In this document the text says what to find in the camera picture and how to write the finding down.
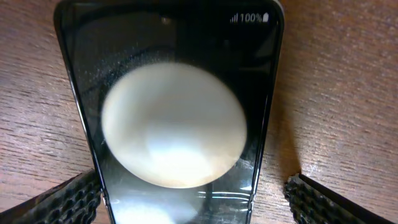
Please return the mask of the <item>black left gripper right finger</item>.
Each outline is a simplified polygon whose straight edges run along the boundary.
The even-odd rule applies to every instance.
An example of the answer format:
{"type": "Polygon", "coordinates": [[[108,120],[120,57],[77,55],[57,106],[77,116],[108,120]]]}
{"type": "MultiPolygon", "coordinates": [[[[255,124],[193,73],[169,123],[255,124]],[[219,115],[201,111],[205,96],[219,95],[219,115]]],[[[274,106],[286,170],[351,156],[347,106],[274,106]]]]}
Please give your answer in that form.
{"type": "Polygon", "coordinates": [[[287,179],[284,196],[299,224],[393,224],[303,174],[287,179]]]}

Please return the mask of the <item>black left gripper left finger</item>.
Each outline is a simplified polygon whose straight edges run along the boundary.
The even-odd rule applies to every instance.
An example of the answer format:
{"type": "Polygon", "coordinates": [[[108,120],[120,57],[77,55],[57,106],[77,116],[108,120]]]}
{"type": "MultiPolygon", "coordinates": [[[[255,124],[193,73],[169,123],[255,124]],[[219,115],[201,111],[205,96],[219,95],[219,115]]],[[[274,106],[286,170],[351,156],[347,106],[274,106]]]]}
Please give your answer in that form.
{"type": "Polygon", "coordinates": [[[1,212],[1,224],[90,224],[101,203],[101,182],[94,169],[1,212]]]}

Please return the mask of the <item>black smartphone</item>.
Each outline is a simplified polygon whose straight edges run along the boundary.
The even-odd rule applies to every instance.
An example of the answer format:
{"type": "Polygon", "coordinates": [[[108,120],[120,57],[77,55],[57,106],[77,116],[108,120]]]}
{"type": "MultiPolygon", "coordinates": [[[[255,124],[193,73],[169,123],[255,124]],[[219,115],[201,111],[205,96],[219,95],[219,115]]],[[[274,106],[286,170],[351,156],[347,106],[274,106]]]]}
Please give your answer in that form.
{"type": "Polygon", "coordinates": [[[249,223],[279,1],[60,1],[53,21],[112,223],[249,223]]]}

